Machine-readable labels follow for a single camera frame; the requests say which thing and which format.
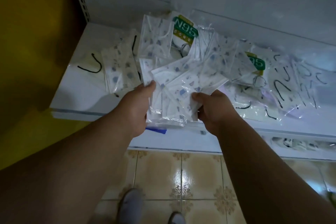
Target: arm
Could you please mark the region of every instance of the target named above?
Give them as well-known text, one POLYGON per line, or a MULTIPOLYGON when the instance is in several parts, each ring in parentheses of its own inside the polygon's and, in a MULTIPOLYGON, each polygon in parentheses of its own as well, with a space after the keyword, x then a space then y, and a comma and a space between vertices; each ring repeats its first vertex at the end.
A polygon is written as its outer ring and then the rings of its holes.
POLYGON ((220 91, 193 98, 219 141, 247 223, 336 223, 336 211, 266 144, 220 91))
POLYGON ((109 114, 0 171, 3 223, 86 223, 133 137, 146 127, 155 83, 129 92, 109 114))

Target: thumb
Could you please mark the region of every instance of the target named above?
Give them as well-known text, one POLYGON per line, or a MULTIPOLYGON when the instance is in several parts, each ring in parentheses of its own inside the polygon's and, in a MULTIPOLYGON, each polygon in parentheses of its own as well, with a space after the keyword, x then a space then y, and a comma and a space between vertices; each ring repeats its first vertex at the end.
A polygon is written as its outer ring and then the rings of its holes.
POLYGON ((147 96, 151 97, 156 88, 156 82, 153 80, 147 86, 143 87, 141 91, 147 96))
POLYGON ((199 102, 201 104, 204 104, 204 102, 210 98, 209 95, 207 94, 204 94, 204 93, 192 93, 191 94, 191 97, 196 101, 196 102, 199 102))

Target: floor tile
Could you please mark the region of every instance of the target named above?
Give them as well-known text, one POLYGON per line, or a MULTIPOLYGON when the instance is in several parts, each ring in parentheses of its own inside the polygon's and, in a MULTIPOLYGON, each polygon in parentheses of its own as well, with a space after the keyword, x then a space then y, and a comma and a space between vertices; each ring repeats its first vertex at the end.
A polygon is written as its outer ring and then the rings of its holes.
POLYGON ((336 192, 336 162, 317 162, 328 191, 336 192))
POLYGON ((225 224, 225 202, 217 200, 184 200, 182 214, 187 224, 225 224))
POLYGON ((323 197, 327 197, 327 189, 323 177, 315 162, 302 159, 284 159, 310 187, 323 197))
POLYGON ((133 187, 136 166, 137 151, 126 151, 102 199, 121 199, 124 193, 133 187))
POLYGON ((145 199, 181 198, 181 154, 139 151, 134 187, 145 199))
POLYGON ((238 201, 226 201, 227 224, 246 224, 238 201))
POLYGON ((223 185, 224 185, 224 195, 226 200, 237 200, 235 190, 231 182, 228 168, 226 167, 223 156, 220 157, 222 161, 222 173, 223 173, 223 185))
POLYGON ((115 222, 118 211, 117 200, 101 200, 88 224, 111 224, 115 222))
POLYGON ((223 194, 220 155, 182 154, 182 199, 215 199, 223 194))
POLYGON ((179 200, 144 201, 141 224, 167 224, 172 212, 181 211, 179 200))

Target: green and yellow label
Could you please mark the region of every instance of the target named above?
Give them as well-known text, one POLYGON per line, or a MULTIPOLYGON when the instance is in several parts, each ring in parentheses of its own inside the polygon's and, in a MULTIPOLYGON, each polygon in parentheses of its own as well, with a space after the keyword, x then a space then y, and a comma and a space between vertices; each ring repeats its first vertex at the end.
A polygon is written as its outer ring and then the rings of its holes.
POLYGON ((193 27, 194 24, 182 15, 174 17, 173 22, 175 23, 173 34, 191 46, 194 38, 198 36, 197 29, 193 27))
POLYGON ((265 61, 263 61, 262 59, 259 59, 258 56, 255 55, 254 53, 251 53, 251 52, 245 52, 245 53, 250 58, 255 68, 258 70, 258 71, 255 71, 254 74, 263 75, 264 70, 266 68, 265 61))

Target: foot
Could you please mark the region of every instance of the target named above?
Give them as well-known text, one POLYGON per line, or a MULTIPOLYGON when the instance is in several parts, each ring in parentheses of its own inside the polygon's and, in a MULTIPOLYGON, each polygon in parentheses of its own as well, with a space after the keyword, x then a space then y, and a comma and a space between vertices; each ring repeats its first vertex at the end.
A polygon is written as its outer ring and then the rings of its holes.
POLYGON ((180 212, 173 212, 170 215, 168 224, 186 224, 186 220, 184 219, 182 213, 180 213, 180 212))
POLYGON ((138 224, 141 219, 142 198, 137 189, 128 190, 119 202, 117 224, 138 224))

